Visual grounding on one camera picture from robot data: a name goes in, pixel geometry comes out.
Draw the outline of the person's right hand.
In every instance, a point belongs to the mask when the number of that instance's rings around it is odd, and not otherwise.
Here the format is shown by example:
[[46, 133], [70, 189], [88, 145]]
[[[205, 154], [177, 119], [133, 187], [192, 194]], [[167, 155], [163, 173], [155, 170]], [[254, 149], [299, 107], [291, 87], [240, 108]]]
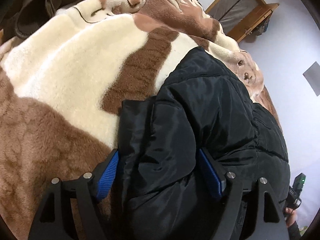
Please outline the person's right hand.
[[297, 210], [294, 210], [292, 208], [286, 207], [284, 209], [284, 212], [285, 212], [285, 215], [287, 216], [286, 225], [289, 228], [296, 222]]

